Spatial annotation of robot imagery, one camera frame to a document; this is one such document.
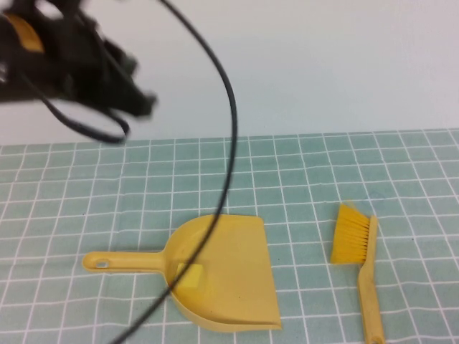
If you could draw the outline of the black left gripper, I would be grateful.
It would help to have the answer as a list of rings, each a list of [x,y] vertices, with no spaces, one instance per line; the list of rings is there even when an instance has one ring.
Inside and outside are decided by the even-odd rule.
[[[98,23],[78,6],[59,6],[56,17],[35,9],[44,45],[35,82],[47,97],[97,108],[121,108],[136,120],[153,116],[157,95],[133,81],[137,61],[98,33]]]

